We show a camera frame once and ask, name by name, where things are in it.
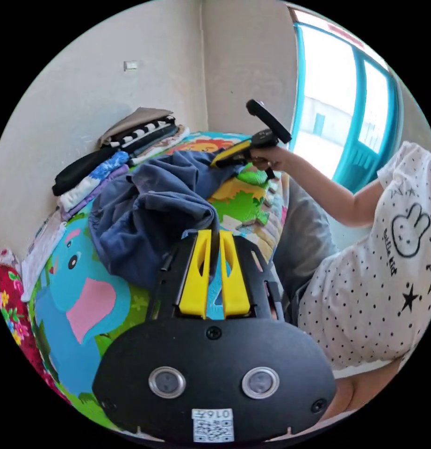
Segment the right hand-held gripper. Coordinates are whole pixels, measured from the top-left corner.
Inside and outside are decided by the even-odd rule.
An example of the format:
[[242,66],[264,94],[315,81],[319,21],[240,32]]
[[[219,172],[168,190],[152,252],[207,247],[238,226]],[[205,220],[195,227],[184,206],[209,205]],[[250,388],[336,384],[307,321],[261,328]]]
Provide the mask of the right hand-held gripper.
[[278,143],[279,139],[271,129],[259,131],[251,138],[222,150],[214,157],[210,166],[215,168],[245,166],[253,161],[251,150],[276,146]]

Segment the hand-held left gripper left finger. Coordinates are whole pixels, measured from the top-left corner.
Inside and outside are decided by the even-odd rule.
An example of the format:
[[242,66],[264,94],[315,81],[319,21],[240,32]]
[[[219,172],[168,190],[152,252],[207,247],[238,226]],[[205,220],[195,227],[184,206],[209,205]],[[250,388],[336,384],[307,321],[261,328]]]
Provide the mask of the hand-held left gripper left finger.
[[208,301],[212,231],[198,231],[195,237],[179,310],[183,315],[204,319]]

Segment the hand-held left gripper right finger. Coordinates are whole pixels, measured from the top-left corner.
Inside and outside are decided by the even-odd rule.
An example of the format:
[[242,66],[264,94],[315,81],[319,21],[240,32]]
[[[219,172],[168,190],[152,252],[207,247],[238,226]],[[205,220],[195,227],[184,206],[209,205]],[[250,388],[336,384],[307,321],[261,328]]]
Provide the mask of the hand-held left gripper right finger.
[[233,234],[230,231],[221,231],[219,244],[224,318],[246,316],[250,312],[250,301]]

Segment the person's right hand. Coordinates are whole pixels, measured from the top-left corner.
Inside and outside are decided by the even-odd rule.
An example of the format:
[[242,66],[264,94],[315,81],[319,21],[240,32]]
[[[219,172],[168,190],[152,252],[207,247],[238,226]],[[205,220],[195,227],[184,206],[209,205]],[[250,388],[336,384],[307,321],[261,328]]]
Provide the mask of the person's right hand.
[[255,148],[250,150],[252,164],[258,169],[289,173],[292,153],[279,146]]

